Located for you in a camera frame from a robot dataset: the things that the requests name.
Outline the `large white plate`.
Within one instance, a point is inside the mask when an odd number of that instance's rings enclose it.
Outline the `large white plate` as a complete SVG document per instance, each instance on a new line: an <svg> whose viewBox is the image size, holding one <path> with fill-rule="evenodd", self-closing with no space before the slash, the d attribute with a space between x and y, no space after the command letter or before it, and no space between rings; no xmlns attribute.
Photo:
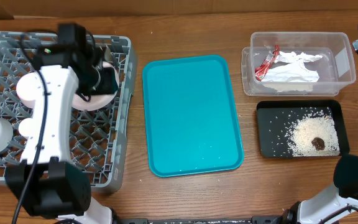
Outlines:
<svg viewBox="0 0 358 224"><path fill-rule="evenodd" d="M110 95L94 95L89 102L82 100L77 94L73 97L72 107L77 110L94 111L108 105L118 93L119 87L119 74L117 70L108 62L103 62L103 68L110 70L114 74L114 80L116 81L116 88L113 94Z"/></svg>

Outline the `white cup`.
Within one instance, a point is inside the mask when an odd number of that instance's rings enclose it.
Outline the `white cup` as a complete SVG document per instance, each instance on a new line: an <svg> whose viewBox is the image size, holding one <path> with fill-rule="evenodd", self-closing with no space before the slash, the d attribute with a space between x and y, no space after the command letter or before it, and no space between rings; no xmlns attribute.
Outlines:
<svg viewBox="0 0 358 224"><path fill-rule="evenodd" d="M19 130L19 133L21 136L28 139L32 135L32 132L33 132L32 118L23 119L19 123L18 130Z"/></svg>

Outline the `red snack wrapper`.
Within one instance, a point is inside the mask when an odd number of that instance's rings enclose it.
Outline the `red snack wrapper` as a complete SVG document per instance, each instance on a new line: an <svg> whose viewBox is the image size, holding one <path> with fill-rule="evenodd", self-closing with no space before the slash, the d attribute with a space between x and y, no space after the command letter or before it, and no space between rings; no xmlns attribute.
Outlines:
<svg viewBox="0 0 358 224"><path fill-rule="evenodd" d="M262 62L262 64L254 70L255 78L258 81L262 81L264 79L268 70L274 64L279 53L280 53L280 47L278 45L275 45L274 51L269 52L268 55L265 57L264 61Z"/></svg>

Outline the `white napkin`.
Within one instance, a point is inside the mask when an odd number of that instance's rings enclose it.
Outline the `white napkin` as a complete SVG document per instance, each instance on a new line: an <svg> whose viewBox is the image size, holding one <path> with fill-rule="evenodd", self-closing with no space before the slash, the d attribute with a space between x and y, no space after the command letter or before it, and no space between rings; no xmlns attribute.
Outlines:
<svg viewBox="0 0 358 224"><path fill-rule="evenodd" d="M283 63L277 67L270 67L260 78L262 82L317 82L318 72L306 68L306 63L317 62L322 55L309 55L304 52L279 51L273 64Z"/></svg>

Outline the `white rice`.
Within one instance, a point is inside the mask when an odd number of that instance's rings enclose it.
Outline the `white rice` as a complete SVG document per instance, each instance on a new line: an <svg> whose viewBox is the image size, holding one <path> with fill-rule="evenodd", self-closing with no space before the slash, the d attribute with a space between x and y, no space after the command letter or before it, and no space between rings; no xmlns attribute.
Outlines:
<svg viewBox="0 0 358 224"><path fill-rule="evenodd" d="M275 108L268 129L273 156L320 157L340 155L333 114L328 107ZM325 149L317 151L311 141L321 138Z"/></svg>

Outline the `brown food scrap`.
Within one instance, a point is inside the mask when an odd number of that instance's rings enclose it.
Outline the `brown food scrap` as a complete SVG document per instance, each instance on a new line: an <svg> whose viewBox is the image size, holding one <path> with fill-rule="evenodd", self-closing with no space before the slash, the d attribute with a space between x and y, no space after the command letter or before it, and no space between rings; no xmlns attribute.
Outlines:
<svg viewBox="0 0 358 224"><path fill-rule="evenodd" d="M321 138L314 138L311 143L317 151L322 151L325 149L325 142Z"/></svg>

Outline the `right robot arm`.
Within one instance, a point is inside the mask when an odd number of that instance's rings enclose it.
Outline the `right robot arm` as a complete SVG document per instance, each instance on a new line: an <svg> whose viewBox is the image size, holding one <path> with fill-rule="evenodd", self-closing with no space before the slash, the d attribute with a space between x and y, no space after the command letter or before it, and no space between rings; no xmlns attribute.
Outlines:
<svg viewBox="0 0 358 224"><path fill-rule="evenodd" d="M338 223L353 212L358 213L358 156L346 154L338 160L332 185L295 203L272 223Z"/></svg>

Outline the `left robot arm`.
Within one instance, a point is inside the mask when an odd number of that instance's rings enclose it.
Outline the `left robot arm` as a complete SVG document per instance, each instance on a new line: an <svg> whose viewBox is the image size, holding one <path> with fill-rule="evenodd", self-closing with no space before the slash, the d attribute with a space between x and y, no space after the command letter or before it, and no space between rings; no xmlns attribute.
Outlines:
<svg viewBox="0 0 358 224"><path fill-rule="evenodd" d="M75 95L83 101L115 95L116 69L110 51L97 47L90 31L76 23L60 24L57 42L38 47L29 58L37 78L32 132L18 165L5 171L18 209L57 223L119 223L117 213L91 195L90 180L71 162L69 135Z"/></svg>

